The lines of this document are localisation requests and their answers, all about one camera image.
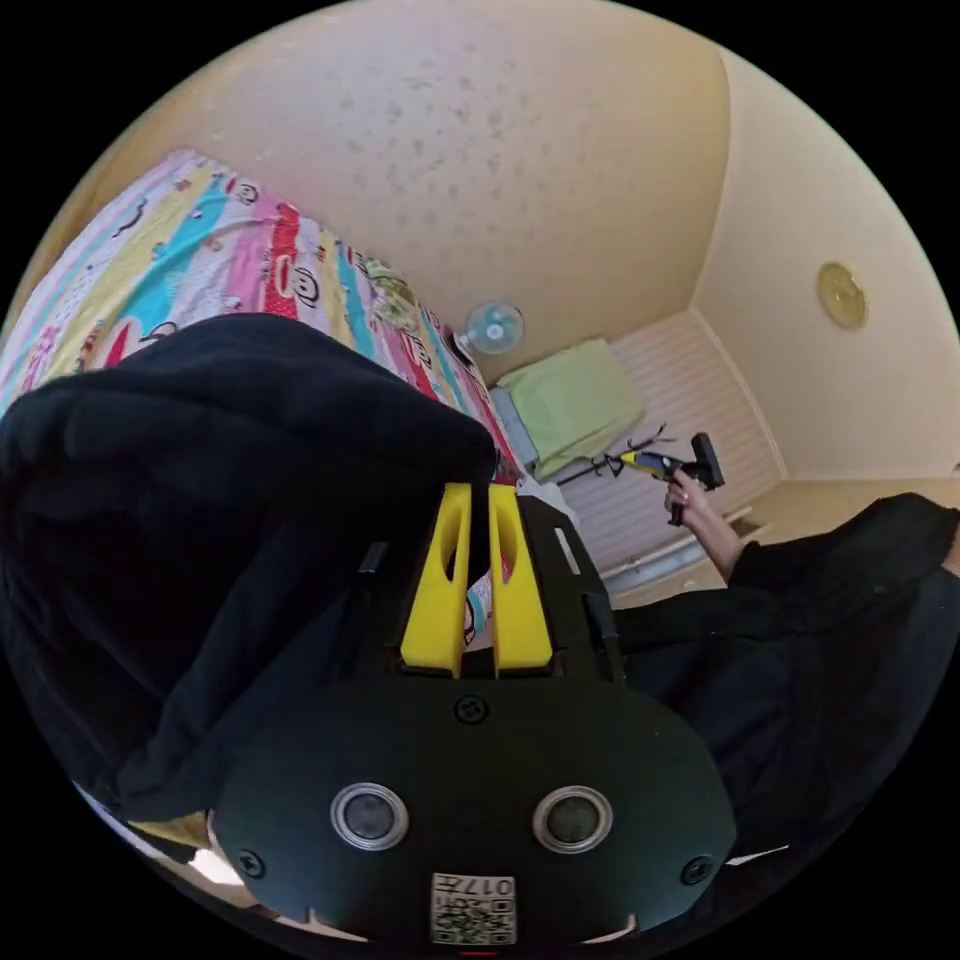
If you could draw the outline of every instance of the bed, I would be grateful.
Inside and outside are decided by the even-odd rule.
[[[188,149],[107,204],[37,285],[0,355],[0,415],[54,377],[113,366],[232,312],[277,314],[336,338],[483,423],[499,454],[496,482],[524,475],[475,365],[399,274]],[[489,642],[489,619],[486,578],[468,594],[468,646]]]

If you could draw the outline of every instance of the camera lens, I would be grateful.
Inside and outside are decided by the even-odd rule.
[[[354,783],[341,790],[330,805],[337,834],[359,850],[388,850],[409,826],[407,808],[390,789],[378,783]]]
[[[554,853],[586,853],[613,825],[613,809],[590,787],[561,787],[547,794],[533,814],[533,833]]]

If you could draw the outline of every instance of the black jacket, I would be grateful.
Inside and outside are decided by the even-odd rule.
[[[908,494],[836,530],[750,544],[726,590],[620,611],[628,680],[703,737],[735,855],[834,834],[908,749],[960,634],[942,568],[960,511]]]
[[[124,820],[208,807],[232,745],[323,679],[370,542],[495,467],[479,423],[273,316],[18,400],[0,638],[67,774]]]

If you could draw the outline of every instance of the hand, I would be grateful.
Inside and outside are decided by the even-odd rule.
[[[673,475],[667,487],[667,496],[663,502],[667,513],[672,512],[675,503],[683,507],[683,525],[691,530],[716,516],[703,487],[682,470]]]

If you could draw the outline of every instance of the label sticker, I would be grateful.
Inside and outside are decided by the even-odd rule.
[[[434,943],[504,945],[517,942],[513,877],[468,877],[435,873],[430,891]]]

